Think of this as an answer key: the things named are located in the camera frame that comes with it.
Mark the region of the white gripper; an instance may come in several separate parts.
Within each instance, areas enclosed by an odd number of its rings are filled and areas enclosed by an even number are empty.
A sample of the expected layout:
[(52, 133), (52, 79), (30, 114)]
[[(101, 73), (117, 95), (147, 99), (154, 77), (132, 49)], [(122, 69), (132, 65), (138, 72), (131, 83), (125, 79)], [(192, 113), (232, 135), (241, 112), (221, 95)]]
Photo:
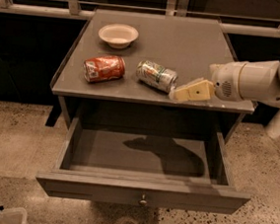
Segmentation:
[(244, 66), (245, 61), (227, 64), (213, 63), (209, 69), (213, 83), (203, 77), (196, 78), (172, 89), (169, 97), (173, 101), (195, 102), (210, 100), (215, 94), (223, 101), (240, 102), (243, 97), (239, 93), (239, 81)]

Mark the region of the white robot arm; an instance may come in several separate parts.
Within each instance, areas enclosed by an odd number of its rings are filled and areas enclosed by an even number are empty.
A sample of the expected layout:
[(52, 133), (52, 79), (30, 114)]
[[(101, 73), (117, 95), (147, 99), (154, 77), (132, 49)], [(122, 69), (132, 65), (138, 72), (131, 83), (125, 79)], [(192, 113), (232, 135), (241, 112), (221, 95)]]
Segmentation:
[(211, 64), (211, 80), (199, 78), (172, 88), (173, 101), (206, 101), (213, 96), (223, 101), (254, 101), (278, 108), (265, 131), (272, 139), (280, 136), (280, 61)]

